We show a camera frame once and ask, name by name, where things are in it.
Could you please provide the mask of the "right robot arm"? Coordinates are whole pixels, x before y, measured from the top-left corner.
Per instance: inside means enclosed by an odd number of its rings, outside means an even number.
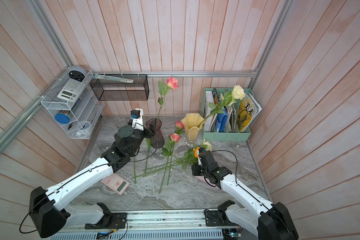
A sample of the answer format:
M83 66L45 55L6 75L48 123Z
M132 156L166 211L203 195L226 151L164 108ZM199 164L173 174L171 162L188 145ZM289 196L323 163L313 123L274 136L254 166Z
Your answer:
M260 240L297 240L297 229L282 203L272 203L256 194L237 179L226 167L219 167L211 151L194 149L197 163L192 165L193 176L203 177L211 187L230 194L216 211L205 210L206 224L212 226L238 225Z

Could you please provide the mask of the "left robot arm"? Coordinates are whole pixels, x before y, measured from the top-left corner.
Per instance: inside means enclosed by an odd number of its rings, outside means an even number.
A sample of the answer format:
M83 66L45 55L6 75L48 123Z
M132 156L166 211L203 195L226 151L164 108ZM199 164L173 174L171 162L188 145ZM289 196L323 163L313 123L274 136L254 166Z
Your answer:
M27 217L41 238L48 238L64 226L82 225L87 229L110 229L116 219L104 203L90 206L83 213L65 208L82 192L100 180L115 174L136 157L143 139L155 137L155 131L137 123L123 126L115 134L112 146L91 165L46 190L38 187L31 192Z

